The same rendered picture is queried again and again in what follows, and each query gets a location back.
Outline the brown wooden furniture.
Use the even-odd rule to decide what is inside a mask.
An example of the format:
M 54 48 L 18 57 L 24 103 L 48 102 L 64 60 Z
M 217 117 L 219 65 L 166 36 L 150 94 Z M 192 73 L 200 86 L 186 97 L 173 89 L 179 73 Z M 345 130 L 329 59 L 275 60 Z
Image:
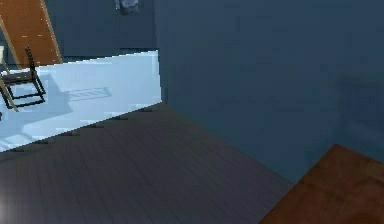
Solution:
M 336 144 L 259 224 L 384 224 L 384 163 Z

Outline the brown wooden room door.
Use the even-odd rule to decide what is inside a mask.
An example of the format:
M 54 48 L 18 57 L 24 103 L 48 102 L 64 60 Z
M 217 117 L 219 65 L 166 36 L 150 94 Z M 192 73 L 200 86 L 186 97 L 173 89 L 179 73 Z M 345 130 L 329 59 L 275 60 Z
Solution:
M 63 63 L 44 0 L 0 0 L 0 28 L 19 69 L 29 66 L 26 46 L 36 66 Z

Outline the black metal chair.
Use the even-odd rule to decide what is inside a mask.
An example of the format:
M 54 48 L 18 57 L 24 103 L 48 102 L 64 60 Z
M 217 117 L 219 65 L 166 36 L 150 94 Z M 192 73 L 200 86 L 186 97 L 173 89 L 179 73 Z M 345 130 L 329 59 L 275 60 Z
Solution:
M 3 97 L 6 107 L 8 109 L 14 109 L 15 111 L 18 111 L 19 107 L 32 106 L 32 105 L 41 104 L 45 102 L 44 95 L 46 94 L 46 91 L 38 76 L 38 73 L 34 64 L 34 58 L 29 46 L 25 47 L 25 52 L 27 55 L 28 63 L 29 63 L 28 71 L 11 73 L 5 61 L 2 61 L 2 66 L 6 70 L 6 75 L 2 75 L 0 73 L 0 94 Z M 17 86 L 17 85 L 23 85 L 23 84 L 33 84 L 36 89 L 36 92 L 32 94 L 15 96 L 12 92 L 11 87 Z M 39 100 L 29 102 L 29 103 L 22 103 L 22 104 L 14 103 L 15 100 L 25 99 L 30 97 L 39 97 Z

